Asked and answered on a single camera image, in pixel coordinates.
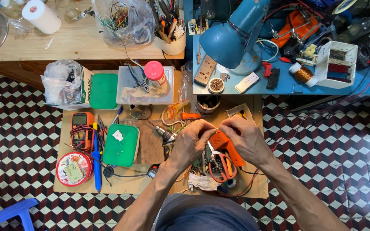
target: green lid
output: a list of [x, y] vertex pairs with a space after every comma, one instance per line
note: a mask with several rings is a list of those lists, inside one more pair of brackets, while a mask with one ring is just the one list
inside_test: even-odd
[[139, 129], [136, 126], [113, 124], [108, 128], [102, 160], [106, 164], [129, 167], [136, 159], [138, 147]]
[[115, 109], [117, 74], [95, 74], [91, 78], [91, 98], [89, 105], [94, 109]]

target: desk lamp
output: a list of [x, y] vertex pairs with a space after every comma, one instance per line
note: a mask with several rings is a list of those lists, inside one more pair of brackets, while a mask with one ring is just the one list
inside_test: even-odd
[[231, 74], [249, 75], [261, 64], [262, 53], [255, 41], [269, 4], [270, 0], [242, 1], [228, 22], [213, 24], [201, 35], [201, 47]]

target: person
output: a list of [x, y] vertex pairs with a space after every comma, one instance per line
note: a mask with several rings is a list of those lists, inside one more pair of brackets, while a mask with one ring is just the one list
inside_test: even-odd
[[[349, 230], [285, 169], [255, 123], [234, 115], [222, 121], [219, 129], [239, 155], [275, 185], [302, 230]], [[259, 230], [252, 215], [227, 198], [186, 194], [167, 197], [175, 180], [201, 155], [215, 132], [216, 128], [205, 120], [194, 121], [179, 132], [170, 157], [159, 166], [156, 176], [114, 230]]]

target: blue table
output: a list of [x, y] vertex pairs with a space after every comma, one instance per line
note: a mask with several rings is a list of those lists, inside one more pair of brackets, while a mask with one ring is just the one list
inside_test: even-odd
[[[198, 45], [199, 45], [199, 35], [193, 35], [193, 68], [194, 68], [194, 78], [197, 74], [197, 71], [199, 69], [199, 66], [197, 64], [197, 55], [198, 55]], [[263, 59], [269, 59], [272, 57], [272, 55], [275, 54], [276, 49], [263, 49], [262, 55]], [[205, 57], [206, 53], [201, 48], [201, 56], [202, 60]], [[280, 55], [278, 55], [276, 58], [271, 60], [269, 63], [272, 64], [272, 67], [280, 69], [280, 77], [278, 81], [278, 86], [273, 89], [269, 90], [266, 89], [266, 85], [268, 83], [268, 80], [264, 78], [264, 71], [265, 69], [261, 66], [258, 68], [255, 73], [259, 76], [259, 80], [254, 83], [250, 88], [248, 88], [244, 94], [261, 94], [261, 95], [270, 95], [270, 94], [277, 94], [277, 95], [290, 95], [293, 94], [292, 87], [295, 84], [297, 86], [298, 84], [301, 84], [303, 87], [303, 93], [295, 93], [295, 94], [305, 94], [305, 95], [347, 95], [350, 92], [352, 92], [362, 81], [363, 76], [368, 71], [368, 69], [357, 71], [355, 74], [355, 83], [350, 87], [345, 87], [342, 89], [334, 89], [329, 87], [322, 87], [322, 86], [313, 86], [308, 87], [305, 84], [302, 84], [298, 81], [296, 81], [291, 73], [289, 73], [288, 69], [292, 64], [285, 63], [279, 60]], [[219, 78], [219, 71], [216, 71], [216, 74], [212, 74], [211, 78]], [[239, 92], [235, 89], [235, 86], [243, 79], [242, 76], [234, 76], [230, 75], [230, 79], [225, 82], [225, 89], [222, 92], [222, 95], [239, 95]], [[358, 94], [361, 92], [369, 83], [370, 81], [370, 71], [367, 74], [367, 77], [365, 78], [362, 85], [353, 93]], [[198, 85], [196, 83], [193, 84], [193, 94], [194, 95], [208, 95], [210, 92], [208, 91], [208, 87], [203, 87], [201, 85]], [[366, 91], [364, 91], [361, 95], [370, 95], [370, 86]]]

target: checkered floor tile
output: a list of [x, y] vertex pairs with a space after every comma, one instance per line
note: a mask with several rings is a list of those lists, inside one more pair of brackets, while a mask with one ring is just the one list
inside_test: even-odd
[[[370, 102], [346, 105], [330, 118], [301, 120], [285, 96], [263, 96], [264, 135], [285, 168], [349, 228], [370, 230]], [[111, 230], [138, 195], [53, 191], [61, 110], [43, 93], [0, 76], [0, 210], [24, 198], [37, 230]], [[269, 198], [233, 198], [261, 230], [299, 230], [291, 210], [269, 182]], [[22, 230], [19, 218], [0, 229]]]

